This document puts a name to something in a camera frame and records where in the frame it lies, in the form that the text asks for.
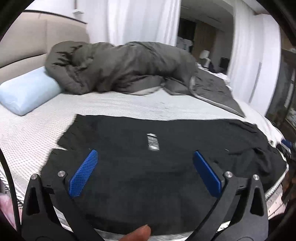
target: white bed sheet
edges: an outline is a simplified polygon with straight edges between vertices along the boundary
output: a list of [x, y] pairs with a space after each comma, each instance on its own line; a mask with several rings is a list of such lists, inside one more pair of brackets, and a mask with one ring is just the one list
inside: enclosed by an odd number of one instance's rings
[[30, 176], [40, 172], [51, 149], [59, 148], [56, 143], [76, 114], [150, 120], [238, 119], [257, 124], [273, 146], [281, 141], [282, 134], [265, 117], [246, 103], [237, 102], [246, 118], [191, 96], [169, 95], [162, 89], [146, 96], [116, 92], [60, 94], [25, 116], [17, 116], [0, 106], [0, 147], [10, 167], [17, 196], [23, 201]]

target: upholstered headboard panel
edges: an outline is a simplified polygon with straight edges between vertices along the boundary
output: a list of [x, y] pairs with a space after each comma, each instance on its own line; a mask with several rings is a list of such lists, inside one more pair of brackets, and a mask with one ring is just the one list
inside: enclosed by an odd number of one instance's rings
[[89, 43], [86, 24], [45, 12], [23, 12], [0, 42], [0, 84], [44, 65], [62, 41]]

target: pink cloth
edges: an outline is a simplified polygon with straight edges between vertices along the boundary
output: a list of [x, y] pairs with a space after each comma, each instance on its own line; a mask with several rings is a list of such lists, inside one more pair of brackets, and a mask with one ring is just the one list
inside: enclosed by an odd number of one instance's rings
[[[13, 214], [13, 208], [12, 208], [12, 201], [11, 199], [5, 195], [0, 194], [0, 209], [7, 218], [7, 220], [10, 222], [10, 224], [16, 229], [15, 226], [15, 217]], [[22, 217], [22, 209], [19, 209], [20, 218]]]

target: pillow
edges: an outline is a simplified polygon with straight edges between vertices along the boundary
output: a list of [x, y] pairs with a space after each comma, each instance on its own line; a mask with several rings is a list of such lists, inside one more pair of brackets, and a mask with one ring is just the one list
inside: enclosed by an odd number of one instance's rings
[[17, 115], [25, 115], [62, 92], [43, 67], [0, 85], [0, 103]]

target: metal screw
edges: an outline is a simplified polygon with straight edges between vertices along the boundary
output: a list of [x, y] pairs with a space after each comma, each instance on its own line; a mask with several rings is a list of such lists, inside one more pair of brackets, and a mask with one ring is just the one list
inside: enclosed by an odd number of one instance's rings
[[31, 179], [35, 180], [37, 177], [38, 177], [37, 174], [33, 174], [33, 175], [31, 176]]
[[232, 177], [233, 175], [232, 175], [232, 172], [230, 172], [230, 171], [227, 171], [227, 172], [225, 172], [225, 176], [227, 176], [227, 177]]
[[257, 174], [254, 174], [253, 175], [253, 178], [254, 178], [254, 180], [256, 180], [256, 181], [258, 181], [260, 178], [259, 178], [259, 176], [257, 175]]
[[65, 171], [59, 171], [59, 172], [57, 173], [57, 175], [58, 175], [59, 177], [63, 177], [65, 174], [66, 174]]

